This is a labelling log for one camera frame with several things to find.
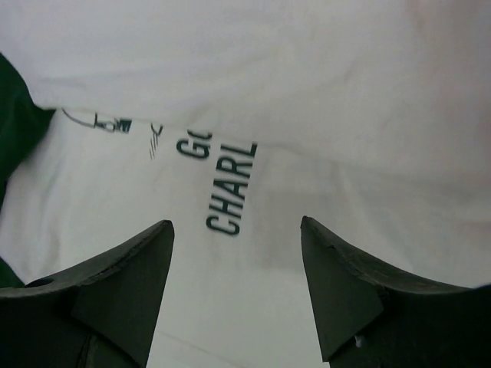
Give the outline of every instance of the printed graphic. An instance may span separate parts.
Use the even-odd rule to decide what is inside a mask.
[[[207,160],[211,150],[211,133],[188,130],[188,138],[177,142],[177,151],[199,161]],[[209,200],[206,227],[228,236],[240,233],[240,220],[246,201],[246,191],[258,145],[247,149],[222,144],[216,162],[217,177],[213,180],[213,193]]]
[[[159,146],[159,137],[163,131],[163,125],[160,125],[157,129],[153,124],[150,126],[152,129],[152,138],[150,139],[150,159],[155,159],[155,152]]]
[[[98,113],[68,113],[63,109],[65,116],[71,121],[93,129],[101,129],[108,133],[125,133],[130,132],[132,120],[115,119],[108,116],[101,116]]]

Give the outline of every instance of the white t-shirt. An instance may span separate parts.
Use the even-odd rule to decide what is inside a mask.
[[[9,181],[0,256],[29,282],[161,219],[176,230],[149,367],[321,367],[302,216],[408,271],[491,281],[482,193],[155,123],[58,111]]]
[[[491,282],[491,2],[0,7],[2,53],[71,116],[13,175],[0,256],[31,281],[172,220],[155,366],[319,364],[303,215],[407,271]]]
[[[487,0],[5,2],[35,103],[489,186]]]

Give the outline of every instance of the dark green sleeve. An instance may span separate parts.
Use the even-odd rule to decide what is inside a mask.
[[[53,113],[34,105],[21,76],[0,54],[0,209],[8,178],[46,134]],[[0,288],[19,285],[0,259]]]

